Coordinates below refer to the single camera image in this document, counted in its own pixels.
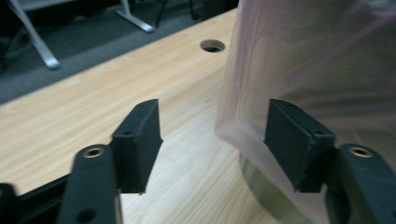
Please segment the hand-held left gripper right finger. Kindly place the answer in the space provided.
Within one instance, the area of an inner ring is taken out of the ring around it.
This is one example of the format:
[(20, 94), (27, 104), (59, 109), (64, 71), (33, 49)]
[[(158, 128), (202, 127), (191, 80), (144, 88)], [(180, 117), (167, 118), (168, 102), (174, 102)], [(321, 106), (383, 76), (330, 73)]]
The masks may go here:
[(322, 163), (335, 138), (332, 131), (298, 106), (270, 100), (263, 142), (295, 191), (320, 192)]

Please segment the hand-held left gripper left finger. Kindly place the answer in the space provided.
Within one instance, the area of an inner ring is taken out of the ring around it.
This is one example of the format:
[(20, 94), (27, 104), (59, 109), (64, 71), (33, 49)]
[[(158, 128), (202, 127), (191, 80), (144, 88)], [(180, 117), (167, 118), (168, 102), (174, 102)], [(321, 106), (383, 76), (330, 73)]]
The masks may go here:
[(146, 192), (162, 143), (159, 101), (152, 99), (136, 105), (112, 134), (111, 147), (122, 193)]

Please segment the pink plastic trash bag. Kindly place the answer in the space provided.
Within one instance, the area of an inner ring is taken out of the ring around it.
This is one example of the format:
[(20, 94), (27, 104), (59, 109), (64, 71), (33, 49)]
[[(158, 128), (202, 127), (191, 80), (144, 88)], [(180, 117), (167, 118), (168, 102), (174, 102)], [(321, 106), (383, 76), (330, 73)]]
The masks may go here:
[(322, 195), (300, 194), (264, 144), (270, 99), (299, 106), (340, 144), (370, 147), (396, 172), (396, 0), (241, 0), (216, 135), (240, 150), (315, 224)]

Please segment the black tripod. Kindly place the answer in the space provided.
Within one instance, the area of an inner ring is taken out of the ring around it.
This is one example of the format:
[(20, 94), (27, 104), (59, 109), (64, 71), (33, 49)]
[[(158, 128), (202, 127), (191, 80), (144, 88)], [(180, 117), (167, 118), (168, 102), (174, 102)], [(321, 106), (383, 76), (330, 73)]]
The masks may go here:
[[(154, 22), (155, 28), (158, 28), (161, 24), (161, 21), (162, 21), (164, 12), (167, 9), (168, 3), (173, 0), (156, 0), (156, 1), (161, 4), (158, 15)], [(193, 21), (200, 20), (200, 15), (198, 13), (198, 10), (194, 7), (194, 0), (178, 0), (178, 1), (184, 1), (184, 4), (182, 4), (180, 6), (171, 6), (172, 9), (182, 10), (182, 8), (185, 7), (185, 10), (189, 12), (190, 18)]]

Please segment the white metal stand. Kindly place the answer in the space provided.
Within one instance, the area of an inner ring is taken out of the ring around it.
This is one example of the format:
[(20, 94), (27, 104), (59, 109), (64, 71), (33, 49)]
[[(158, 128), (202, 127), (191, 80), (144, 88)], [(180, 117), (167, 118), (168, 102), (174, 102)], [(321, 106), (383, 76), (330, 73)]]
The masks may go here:
[[(27, 12), (39, 10), (47, 7), (55, 7), (59, 5), (63, 5), (66, 3), (77, 2), (78, 0), (7, 0), (10, 4), (10, 8), (14, 11), (17, 17), (21, 20), (23, 26), (25, 27), (31, 43), (35, 47), (37, 53), (40, 58), (44, 62), (44, 64), (49, 69), (56, 69), (60, 66), (58, 60), (54, 57), (46, 43), (42, 40), (41, 36), (36, 31), (33, 26), (31, 20), (27, 16)], [(154, 28), (145, 23), (144, 21), (139, 20), (131, 13), (129, 0), (118, 0), (121, 5), (121, 9), (117, 11), (117, 14), (140, 28), (146, 33), (152, 33)]]

